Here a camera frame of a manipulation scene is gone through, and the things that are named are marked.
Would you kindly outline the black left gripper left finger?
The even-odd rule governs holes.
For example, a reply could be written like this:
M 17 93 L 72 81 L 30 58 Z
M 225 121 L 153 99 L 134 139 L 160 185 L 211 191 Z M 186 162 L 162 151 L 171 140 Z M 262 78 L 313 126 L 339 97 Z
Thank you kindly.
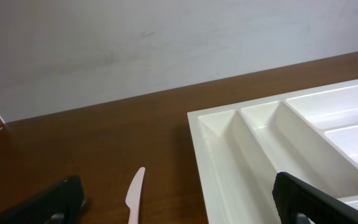
M 0 213 L 0 223 L 76 224 L 85 195 L 80 176 L 70 175 Z

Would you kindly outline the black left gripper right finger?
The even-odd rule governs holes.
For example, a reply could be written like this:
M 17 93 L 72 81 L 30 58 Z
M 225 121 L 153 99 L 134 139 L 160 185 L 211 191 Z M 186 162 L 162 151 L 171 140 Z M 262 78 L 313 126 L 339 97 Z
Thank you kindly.
M 276 175 L 272 196 L 284 224 L 358 224 L 358 210 L 287 172 Z

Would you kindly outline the white cutlery tray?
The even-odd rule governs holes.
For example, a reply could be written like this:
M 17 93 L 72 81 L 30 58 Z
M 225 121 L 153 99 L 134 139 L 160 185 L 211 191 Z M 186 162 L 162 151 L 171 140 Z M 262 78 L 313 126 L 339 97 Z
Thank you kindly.
M 278 223 L 287 172 L 358 209 L 358 80 L 188 113 L 210 223 Z

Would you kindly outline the pink plastic knife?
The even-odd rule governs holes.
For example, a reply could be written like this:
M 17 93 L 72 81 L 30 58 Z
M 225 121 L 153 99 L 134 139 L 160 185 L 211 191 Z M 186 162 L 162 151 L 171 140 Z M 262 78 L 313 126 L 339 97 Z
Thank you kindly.
M 132 179 L 128 188 L 125 203 L 129 208 L 128 224 L 139 223 L 140 198 L 142 193 L 142 184 L 144 180 L 145 167 L 141 167 Z

